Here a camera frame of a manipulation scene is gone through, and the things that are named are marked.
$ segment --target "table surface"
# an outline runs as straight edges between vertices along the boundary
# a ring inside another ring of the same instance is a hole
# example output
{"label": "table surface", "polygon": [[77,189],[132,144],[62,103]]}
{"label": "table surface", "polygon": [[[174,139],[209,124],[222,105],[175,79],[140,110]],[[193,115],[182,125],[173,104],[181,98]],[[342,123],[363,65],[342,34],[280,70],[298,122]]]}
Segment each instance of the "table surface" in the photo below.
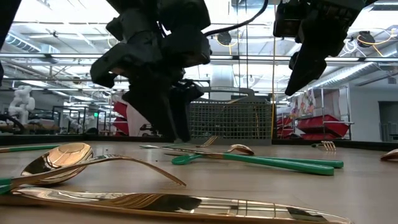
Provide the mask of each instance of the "table surface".
{"label": "table surface", "polygon": [[[96,156],[121,154],[142,159],[177,176],[188,186],[177,186],[140,164],[119,161],[89,166],[75,178],[55,188],[92,192],[161,192],[260,200],[323,210],[350,218],[357,224],[397,223],[398,162],[381,162],[379,158],[385,152],[345,148],[326,152],[310,146],[252,147],[258,156],[343,160],[344,169],[337,169],[335,176],[330,177],[209,159],[199,159],[187,166],[174,166],[170,162],[173,157],[164,155],[165,151],[139,149],[138,143],[87,143],[93,146]],[[208,150],[221,152],[228,148],[210,146]],[[44,151],[30,151],[0,154],[0,176],[18,176],[28,163],[43,153]],[[183,220],[170,222],[159,218],[43,207],[0,207],[0,220],[2,224],[186,223]]]}

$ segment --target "ceiling light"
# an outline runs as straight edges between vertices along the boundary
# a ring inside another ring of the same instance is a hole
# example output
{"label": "ceiling light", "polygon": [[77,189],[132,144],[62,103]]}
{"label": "ceiling light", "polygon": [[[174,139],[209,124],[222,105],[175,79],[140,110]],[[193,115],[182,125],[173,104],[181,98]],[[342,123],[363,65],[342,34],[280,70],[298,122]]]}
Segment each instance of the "ceiling light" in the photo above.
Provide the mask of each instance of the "ceiling light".
{"label": "ceiling light", "polygon": [[84,101],[91,101],[94,100],[90,97],[86,97],[86,96],[74,96],[74,98],[78,99],[78,100],[84,100]]}
{"label": "ceiling light", "polygon": [[69,96],[68,94],[62,93],[62,92],[60,92],[60,91],[53,91],[53,92],[56,93],[56,94],[58,94],[58,95],[60,95],[60,96]]}
{"label": "ceiling light", "polygon": [[68,88],[57,89],[57,88],[49,88],[48,90],[51,90],[51,91],[78,91],[79,89],[68,89]]}
{"label": "ceiling light", "polygon": [[45,58],[44,54],[14,54],[14,53],[1,53],[0,57],[5,58]]}
{"label": "ceiling light", "polygon": [[375,2],[374,5],[396,6],[398,5],[398,2]]}
{"label": "ceiling light", "polygon": [[84,110],[84,107],[69,107],[70,110]]}
{"label": "ceiling light", "polygon": [[39,90],[39,91],[43,91],[44,89],[43,88],[32,88],[32,90]]}
{"label": "ceiling light", "polygon": [[232,59],[232,56],[210,55],[210,59],[231,60],[231,59]]}
{"label": "ceiling light", "polygon": [[82,91],[110,91],[110,89],[82,89]]}
{"label": "ceiling light", "polygon": [[27,83],[27,84],[30,84],[30,85],[34,85],[34,86],[40,86],[40,87],[48,86],[47,83],[40,82],[40,81],[26,80],[26,81],[21,81],[21,82]]}
{"label": "ceiling light", "polygon": [[325,59],[325,61],[327,62],[342,62],[342,61],[346,61],[346,62],[357,62],[359,60],[359,58],[349,58],[349,57],[327,57]]}
{"label": "ceiling light", "polygon": [[395,51],[391,54],[385,55],[385,57],[382,58],[366,58],[365,62],[398,62],[398,58],[386,58],[396,53],[397,52]]}
{"label": "ceiling light", "polygon": [[100,58],[100,54],[52,54],[53,58]]}

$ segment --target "green-handled fork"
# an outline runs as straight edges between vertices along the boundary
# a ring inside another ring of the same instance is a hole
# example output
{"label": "green-handled fork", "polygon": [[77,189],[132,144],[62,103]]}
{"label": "green-handled fork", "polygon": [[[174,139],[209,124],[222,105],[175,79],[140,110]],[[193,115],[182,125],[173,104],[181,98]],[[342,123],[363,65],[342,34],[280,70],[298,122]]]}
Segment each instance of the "green-handled fork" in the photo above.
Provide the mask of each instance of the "green-handled fork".
{"label": "green-handled fork", "polygon": [[[188,153],[195,153],[205,158],[212,158],[212,159],[226,159],[232,161],[241,161],[241,162],[248,162],[253,164],[260,164],[266,166],[273,166],[273,167],[280,167],[285,169],[292,169],[297,171],[302,171],[310,174],[319,174],[319,175],[334,175],[335,170],[331,166],[322,166],[322,165],[315,165],[315,164],[305,164],[302,162],[292,162],[292,161],[282,161],[277,159],[266,159],[260,157],[253,157],[253,156],[241,156],[235,155],[230,153],[211,153],[211,152],[201,152],[197,150],[191,149],[176,149],[176,148],[167,148],[167,147],[157,147],[157,146],[142,146],[147,149],[164,149],[164,150],[171,150],[171,151],[181,151],[181,152],[188,152]],[[185,161],[185,156],[176,157],[173,159],[173,164],[178,164],[178,160]]]}
{"label": "green-handled fork", "polygon": [[[210,157],[206,157],[201,154],[173,154],[173,153],[165,153],[168,156],[177,156],[179,159],[172,160],[172,163],[174,165],[187,165],[190,162],[192,162],[195,159],[199,158],[207,158],[207,159],[213,159]],[[276,159],[280,161],[290,161],[290,162],[301,162],[305,164],[315,164],[315,165],[321,165],[321,166],[330,166],[334,167],[337,169],[343,168],[344,167],[344,162],[343,161],[334,161],[334,160],[323,160],[323,159],[294,159],[294,158],[283,158],[283,157],[264,157],[264,156],[252,156],[252,157],[258,157],[258,158],[265,158],[265,159]]]}

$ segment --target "ceiling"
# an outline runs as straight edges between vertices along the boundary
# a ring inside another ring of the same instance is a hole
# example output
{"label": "ceiling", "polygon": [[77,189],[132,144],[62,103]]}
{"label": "ceiling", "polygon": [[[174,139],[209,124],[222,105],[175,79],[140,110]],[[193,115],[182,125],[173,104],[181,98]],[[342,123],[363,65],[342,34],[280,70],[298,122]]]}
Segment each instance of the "ceiling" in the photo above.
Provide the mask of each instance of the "ceiling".
{"label": "ceiling", "polygon": [[[261,7],[261,4],[259,4],[261,1],[257,0],[251,1],[252,3],[256,2],[256,4],[250,4],[247,8],[234,6],[232,2],[236,2],[236,0],[205,0],[205,2],[212,25],[206,28],[204,32],[245,21],[257,13]],[[265,13],[250,25],[231,31],[230,47],[220,45],[215,36],[210,37],[213,55],[291,56],[298,51],[300,45],[296,44],[293,39],[282,40],[275,39],[272,36],[275,19],[275,5],[272,3],[275,2],[279,1],[270,1]],[[388,1],[388,3],[398,4],[398,1]],[[388,45],[398,42],[396,36],[398,30],[395,30],[398,28],[398,21],[392,19],[396,17],[396,14],[396,11],[373,11],[372,7],[368,7],[364,9],[352,25],[349,30],[349,37],[355,38],[359,31],[368,30],[375,37],[376,42],[388,40],[377,45],[376,48],[382,51]],[[95,3],[93,0],[24,0],[12,25],[11,34],[41,49],[43,49],[43,46],[47,48],[51,46],[51,53],[103,54],[117,43],[117,40],[105,29],[107,23],[117,16],[117,12],[105,0],[96,0]],[[5,44],[2,52],[26,53],[25,50],[21,50],[12,44]],[[351,44],[349,40],[346,40],[346,47],[340,53],[340,57],[367,57],[369,55],[382,57],[377,54],[374,47],[362,48]],[[28,66],[53,79],[73,77],[90,79],[90,64],[94,60],[79,60],[77,55],[76,58],[65,60],[65,62],[84,62],[85,66],[53,66],[51,72],[49,66],[33,66],[34,60],[15,59],[13,62]],[[239,78],[250,79],[249,87],[255,90],[271,90],[272,74],[274,74],[276,91],[283,91],[290,77],[290,70],[287,65],[278,65],[273,70],[271,63],[255,64],[251,61],[240,60],[229,64],[233,67],[233,73],[237,80]],[[186,77],[196,80],[209,80],[212,75],[217,75],[213,73],[215,66],[218,65],[211,63],[188,68],[186,69]],[[329,66],[324,75],[328,75],[339,68],[339,66]],[[33,78],[39,77],[37,74],[29,72],[26,74],[32,75]],[[16,73],[8,74],[9,77],[14,75],[17,76]],[[373,76],[365,76],[362,79],[368,80],[374,78]],[[239,85],[238,83],[245,83],[246,85],[247,82],[243,80],[236,82],[235,85]],[[51,82],[49,85],[54,87],[63,85],[64,88],[101,88],[91,82],[76,84],[59,81]],[[127,88],[127,85],[128,82],[117,83],[115,88]]]}

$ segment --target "fluorescent light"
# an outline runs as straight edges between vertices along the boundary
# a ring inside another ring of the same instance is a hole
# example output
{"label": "fluorescent light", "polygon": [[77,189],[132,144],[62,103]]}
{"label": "fluorescent light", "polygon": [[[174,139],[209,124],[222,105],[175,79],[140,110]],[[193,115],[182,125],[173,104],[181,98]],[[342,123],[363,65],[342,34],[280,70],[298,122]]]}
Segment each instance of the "fluorescent light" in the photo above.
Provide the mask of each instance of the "fluorescent light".
{"label": "fluorescent light", "polygon": [[39,90],[39,91],[43,91],[43,88],[32,88],[32,90]]}
{"label": "fluorescent light", "polygon": [[27,84],[30,84],[30,85],[34,85],[34,86],[40,86],[40,87],[48,86],[48,84],[46,84],[44,82],[40,82],[40,81],[26,80],[26,81],[21,81],[21,82],[27,83]]}
{"label": "fluorescent light", "polygon": [[13,54],[13,53],[1,53],[0,57],[6,58],[45,58],[44,54]]}
{"label": "fluorescent light", "polygon": [[44,35],[30,35],[29,38],[31,39],[36,39],[36,38],[47,38],[47,37],[54,37],[54,35],[51,34],[44,34]]}
{"label": "fluorescent light", "polygon": [[375,2],[374,5],[397,6],[398,2]]}
{"label": "fluorescent light", "polygon": [[82,91],[110,91],[111,89],[82,89]]}
{"label": "fluorescent light", "polygon": [[325,59],[325,61],[327,62],[342,62],[342,61],[346,61],[346,62],[357,62],[359,60],[359,58],[351,58],[351,57],[327,57]]}
{"label": "fluorescent light", "polygon": [[91,101],[94,100],[90,97],[85,97],[85,96],[74,96],[74,98],[78,99],[78,100],[84,100],[84,101]]}
{"label": "fluorescent light", "polygon": [[100,58],[101,54],[52,54],[53,58]]}
{"label": "fluorescent light", "polygon": [[51,91],[78,91],[79,89],[68,89],[68,88],[59,89],[59,88],[49,88],[48,90],[51,90]]}
{"label": "fluorescent light", "polygon": [[[259,93],[272,93],[272,91],[258,91],[258,92]],[[304,92],[303,91],[298,91],[296,93],[303,94]],[[274,94],[285,94],[285,92],[284,91],[274,91]]]}
{"label": "fluorescent light", "polygon": [[274,57],[271,56],[240,56],[241,60],[273,60]]}
{"label": "fluorescent light", "polygon": [[84,107],[69,107],[68,109],[71,109],[71,110],[84,110],[85,108]]}
{"label": "fluorescent light", "polygon": [[60,91],[54,91],[54,93],[56,93],[56,94],[58,94],[58,95],[61,95],[61,96],[69,96],[68,94],[62,93],[62,92],[60,92]]}
{"label": "fluorescent light", "polygon": [[221,56],[221,55],[211,55],[210,59],[224,59],[224,60],[231,60],[232,56]]}
{"label": "fluorescent light", "polygon": [[[393,54],[396,54],[396,53],[397,52],[385,55],[385,57],[389,57],[389,56],[391,56]],[[382,57],[382,58],[366,58],[365,62],[398,62],[398,58],[385,58],[385,57]]]}

